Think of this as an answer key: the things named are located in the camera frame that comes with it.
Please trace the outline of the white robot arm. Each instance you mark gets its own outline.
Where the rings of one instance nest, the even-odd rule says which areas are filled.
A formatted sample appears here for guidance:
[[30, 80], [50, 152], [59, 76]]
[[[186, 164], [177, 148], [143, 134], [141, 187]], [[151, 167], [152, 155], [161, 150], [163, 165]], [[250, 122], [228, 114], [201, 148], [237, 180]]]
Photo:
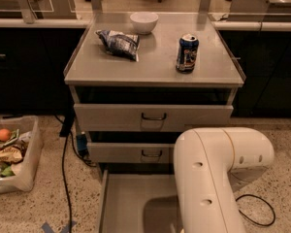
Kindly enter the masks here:
[[258, 179], [274, 159], [271, 141], [251, 128], [181, 133], [174, 171], [182, 233], [245, 233], [234, 192]]

